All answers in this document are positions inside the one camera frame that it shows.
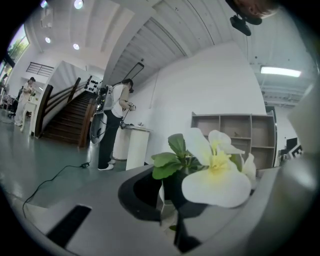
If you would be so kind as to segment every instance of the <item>stair railing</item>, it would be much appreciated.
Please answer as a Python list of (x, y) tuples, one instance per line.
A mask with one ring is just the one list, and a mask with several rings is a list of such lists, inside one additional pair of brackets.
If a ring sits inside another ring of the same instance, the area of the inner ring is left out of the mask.
[(85, 111), (85, 115), (84, 115), (84, 119), (83, 119), (83, 123), (82, 123), (80, 139), (79, 139), (79, 143), (78, 143), (79, 148), (83, 148), (87, 144), (88, 131), (90, 128), (91, 118), (93, 117), (94, 112), (95, 112), (95, 107), (96, 107), (96, 99), (91, 98), (88, 106), (86, 107), (86, 111)]
[(48, 84), (43, 92), (42, 99), (40, 101), (38, 114), (36, 116), (36, 122), (35, 122), (35, 128), (34, 128), (34, 136), (39, 137), (42, 132), (43, 122), (45, 116), (53, 110), (57, 105), (59, 105), (61, 102), (63, 102), (65, 99), (68, 98), (68, 103), (73, 99), (74, 94), (83, 89), (87, 84), (89, 84), (92, 76), (88, 79), (88, 81), (85, 81), (83, 83), (80, 83), (81, 78), (78, 77), (75, 84), (65, 88), (53, 95), (51, 95), (51, 92), (53, 90), (53, 86)]

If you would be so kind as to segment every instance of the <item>shelving unit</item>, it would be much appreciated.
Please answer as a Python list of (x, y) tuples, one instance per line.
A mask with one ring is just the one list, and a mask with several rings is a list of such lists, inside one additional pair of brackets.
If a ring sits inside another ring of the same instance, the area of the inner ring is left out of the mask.
[(273, 115), (254, 114), (200, 114), (192, 112), (191, 127), (199, 128), (208, 138), (212, 130), (218, 130), (231, 138), (231, 144), (254, 156), (259, 169), (273, 167), (276, 145), (276, 128)]

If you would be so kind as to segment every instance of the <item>black rectangle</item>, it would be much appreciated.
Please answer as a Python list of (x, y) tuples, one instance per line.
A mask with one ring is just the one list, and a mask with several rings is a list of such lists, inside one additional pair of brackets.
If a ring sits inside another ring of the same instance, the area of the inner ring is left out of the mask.
[(64, 248), (90, 211), (91, 209), (89, 207), (77, 205), (53, 230), (49, 232), (47, 237), (57, 245)]

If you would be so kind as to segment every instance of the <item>white flower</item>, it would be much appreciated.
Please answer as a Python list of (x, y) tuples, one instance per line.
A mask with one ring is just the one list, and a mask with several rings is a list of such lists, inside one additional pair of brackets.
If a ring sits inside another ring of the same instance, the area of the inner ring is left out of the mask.
[(255, 157), (251, 153), (249, 153), (249, 156), (246, 159), (246, 161), (244, 161), (244, 159), (241, 156), (241, 166), (242, 166), (241, 172), (249, 178), (251, 182), (251, 189), (253, 190), (257, 186), (257, 181), (256, 181), (257, 168), (254, 163), (254, 159)]
[(185, 177), (182, 181), (182, 193), (187, 200), (194, 203), (226, 208), (239, 206), (248, 199), (251, 183), (247, 176), (239, 172), (237, 166), (230, 161), (230, 155), (221, 150), (222, 144), (229, 143), (229, 137), (216, 131), (210, 134), (211, 142), (216, 138), (215, 135), (220, 136), (221, 142), (217, 146), (212, 143), (211, 146), (198, 128), (190, 128), (183, 135), (186, 149), (198, 159), (200, 164), (208, 166), (208, 169)]
[(231, 139), (228, 135), (218, 130), (212, 130), (209, 133), (209, 142), (212, 147), (213, 153), (222, 150), (226, 154), (244, 154), (245, 152), (235, 148), (231, 145)]

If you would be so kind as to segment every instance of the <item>black pants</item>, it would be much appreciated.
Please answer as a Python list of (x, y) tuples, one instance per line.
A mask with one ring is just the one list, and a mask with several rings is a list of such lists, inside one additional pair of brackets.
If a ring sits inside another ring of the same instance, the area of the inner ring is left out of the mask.
[(109, 166), (108, 162), (111, 160), (111, 152), (114, 148), (117, 131), (121, 122), (121, 117), (116, 117), (111, 110), (104, 112), (107, 116), (106, 131), (100, 142), (99, 148), (99, 169), (105, 169)]

